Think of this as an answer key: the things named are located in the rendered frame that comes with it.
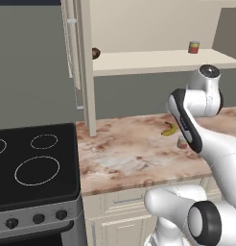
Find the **yellow banana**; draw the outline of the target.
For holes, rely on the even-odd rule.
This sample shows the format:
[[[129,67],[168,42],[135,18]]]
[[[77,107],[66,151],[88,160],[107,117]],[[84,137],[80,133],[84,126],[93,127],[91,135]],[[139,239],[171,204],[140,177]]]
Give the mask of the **yellow banana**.
[[[170,128],[168,130],[163,131],[161,135],[169,136],[169,135],[173,135],[177,131],[176,124],[170,122],[165,122],[165,124],[168,124]]]

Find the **small red and white can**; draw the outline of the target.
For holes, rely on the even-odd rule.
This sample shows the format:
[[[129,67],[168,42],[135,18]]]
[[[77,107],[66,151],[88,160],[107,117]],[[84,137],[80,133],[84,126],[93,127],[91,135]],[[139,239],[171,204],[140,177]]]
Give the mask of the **small red and white can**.
[[[183,135],[180,135],[178,137],[178,140],[177,140],[177,147],[179,149],[186,149],[187,146],[188,146],[188,143],[187,143],[186,139],[184,138]]]

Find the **brown round object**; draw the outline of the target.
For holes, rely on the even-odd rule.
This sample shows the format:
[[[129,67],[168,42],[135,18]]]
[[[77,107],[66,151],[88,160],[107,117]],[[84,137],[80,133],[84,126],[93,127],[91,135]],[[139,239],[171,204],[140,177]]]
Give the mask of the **brown round object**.
[[[100,55],[101,55],[101,51],[98,48],[94,47],[92,49],[92,59],[96,60],[100,57]]]

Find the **cream drawer front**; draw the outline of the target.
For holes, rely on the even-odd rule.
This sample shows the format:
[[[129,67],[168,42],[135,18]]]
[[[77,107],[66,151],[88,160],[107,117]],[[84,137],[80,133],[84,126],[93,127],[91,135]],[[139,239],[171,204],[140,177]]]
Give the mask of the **cream drawer front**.
[[[204,189],[200,186],[200,181],[180,182],[172,184],[162,184],[148,187],[133,188],[103,195],[103,212],[117,212],[134,207],[144,207],[144,196],[147,191],[156,188],[171,188],[172,192],[184,198],[202,201],[206,199]]]

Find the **black and silver stove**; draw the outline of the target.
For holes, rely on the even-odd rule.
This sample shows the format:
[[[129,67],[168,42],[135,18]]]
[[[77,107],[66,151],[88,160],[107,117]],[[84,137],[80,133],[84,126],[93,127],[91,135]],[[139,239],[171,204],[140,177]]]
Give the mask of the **black and silver stove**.
[[[67,211],[63,220],[56,218]],[[33,222],[35,214],[45,220]],[[17,218],[18,226],[6,227]],[[0,238],[67,226],[62,246],[87,246],[76,126],[73,123],[0,130]]]

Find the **black stove knob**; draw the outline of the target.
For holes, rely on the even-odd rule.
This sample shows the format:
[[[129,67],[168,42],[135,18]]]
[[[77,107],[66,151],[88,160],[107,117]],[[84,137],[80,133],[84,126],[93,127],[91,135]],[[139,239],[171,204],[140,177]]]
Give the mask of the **black stove knob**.
[[[17,218],[9,218],[6,220],[6,227],[9,229],[14,229],[18,226],[18,219]]]
[[[45,215],[42,214],[42,213],[38,213],[38,214],[35,214],[35,215],[33,216],[33,222],[34,222],[35,224],[40,224],[40,223],[42,223],[44,220],[45,220]]]
[[[64,209],[60,209],[56,212],[56,218],[58,220],[63,220],[67,217],[67,211]]]

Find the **cream base cupboard door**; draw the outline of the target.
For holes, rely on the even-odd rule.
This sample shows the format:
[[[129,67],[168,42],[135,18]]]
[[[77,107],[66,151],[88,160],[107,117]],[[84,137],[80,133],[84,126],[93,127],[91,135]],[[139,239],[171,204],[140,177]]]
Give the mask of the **cream base cupboard door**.
[[[153,220],[148,214],[91,221],[95,222],[96,246],[144,246],[147,236],[153,231]],[[91,221],[89,246],[93,246]]]

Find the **cream open wall cabinet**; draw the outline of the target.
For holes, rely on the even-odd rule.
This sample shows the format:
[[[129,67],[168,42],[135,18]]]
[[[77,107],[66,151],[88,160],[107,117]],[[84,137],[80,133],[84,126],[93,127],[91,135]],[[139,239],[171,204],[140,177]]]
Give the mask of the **cream open wall cabinet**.
[[[236,0],[79,0],[89,134],[96,134],[96,76],[190,71],[204,62],[236,68],[236,59],[212,48],[222,8],[236,8]],[[188,53],[190,41],[200,43],[197,54]]]

